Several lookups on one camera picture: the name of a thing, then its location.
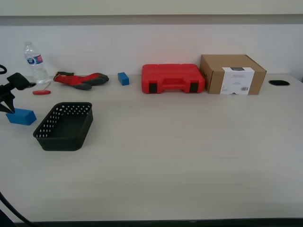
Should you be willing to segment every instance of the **water bottle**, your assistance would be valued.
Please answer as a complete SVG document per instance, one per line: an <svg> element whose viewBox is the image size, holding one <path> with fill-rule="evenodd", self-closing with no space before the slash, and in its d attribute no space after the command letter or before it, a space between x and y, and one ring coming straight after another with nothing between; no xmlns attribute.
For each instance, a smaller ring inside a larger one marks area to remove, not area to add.
<svg viewBox="0 0 303 227"><path fill-rule="evenodd" d="M35 83L45 84L52 79L48 76L39 50L30 41L24 42L24 55L32 68Z"/></svg>

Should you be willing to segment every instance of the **brown box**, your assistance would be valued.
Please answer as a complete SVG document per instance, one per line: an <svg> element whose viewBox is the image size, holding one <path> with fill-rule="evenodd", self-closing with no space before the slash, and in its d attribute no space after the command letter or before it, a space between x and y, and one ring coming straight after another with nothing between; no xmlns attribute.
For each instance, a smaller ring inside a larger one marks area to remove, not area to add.
<svg viewBox="0 0 303 227"><path fill-rule="evenodd" d="M202 54L200 70L205 78L205 88L209 94L220 94L225 71L223 67L250 67L254 70L249 95L258 95L266 70L244 54Z"/></svg>

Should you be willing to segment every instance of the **glove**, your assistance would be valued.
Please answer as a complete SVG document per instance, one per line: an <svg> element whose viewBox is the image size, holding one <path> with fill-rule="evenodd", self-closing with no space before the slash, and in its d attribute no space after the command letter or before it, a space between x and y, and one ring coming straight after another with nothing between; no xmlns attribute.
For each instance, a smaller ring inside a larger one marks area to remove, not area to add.
<svg viewBox="0 0 303 227"><path fill-rule="evenodd" d="M93 73L89 76L80 77L75 76L73 72L57 72L53 80L70 85L76 89L90 90L92 86L105 84L109 81L109 78L102 73Z"/></svg>

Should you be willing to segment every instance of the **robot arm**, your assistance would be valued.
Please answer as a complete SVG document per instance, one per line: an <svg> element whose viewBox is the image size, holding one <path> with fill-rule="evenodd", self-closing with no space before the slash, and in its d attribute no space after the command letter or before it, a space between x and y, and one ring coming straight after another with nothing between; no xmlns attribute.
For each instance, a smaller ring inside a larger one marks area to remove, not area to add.
<svg viewBox="0 0 303 227"><path fill-rule="evenodd" d="M4 69L4 71L1 71L0 74L4 74L7 72L7 69L0 65L1 69ZM24 76L22 76L20 73L15 73L7 78L9 81L6 85L0 85L0 112L7 112L9 114L15 113L15 108L13 104L13 99L15 96L10 92L14 88L18 90L24 90L28 87L33 87L36 84L30 83Z"/></svg>

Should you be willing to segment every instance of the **blue cube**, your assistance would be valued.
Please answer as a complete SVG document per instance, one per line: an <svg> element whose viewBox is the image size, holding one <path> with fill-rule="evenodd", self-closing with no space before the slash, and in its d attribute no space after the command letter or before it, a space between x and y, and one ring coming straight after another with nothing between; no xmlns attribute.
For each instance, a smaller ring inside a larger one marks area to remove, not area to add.
<svg viewBox="0 0 303 227"><path fill-rule="evenodd" d="M35 120L37 120L34 111L15 109L15 113L7 113L6 116L9 122L14 124L31 125Z"/></svg>
<svg viewBox="0 0 303 227"><path fill-rule="evenodd" d="M122 84L122 86L129 85L129 78L125 72L118 73L118 79L119 79L120 83Z"/></svg>

